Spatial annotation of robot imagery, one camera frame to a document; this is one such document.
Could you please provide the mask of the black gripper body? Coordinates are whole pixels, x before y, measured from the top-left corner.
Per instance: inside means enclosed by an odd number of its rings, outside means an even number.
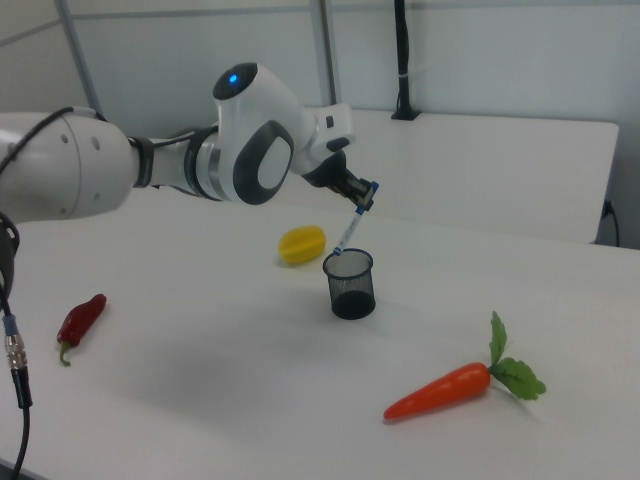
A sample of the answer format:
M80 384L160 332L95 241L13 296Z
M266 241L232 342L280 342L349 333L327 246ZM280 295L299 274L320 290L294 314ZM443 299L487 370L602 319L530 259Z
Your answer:
M339 151L327 158L313 171L302 178L316 188L327 188L349 200L359 200L359 196L350 196L346 181L356 177L346 166L346 155Z

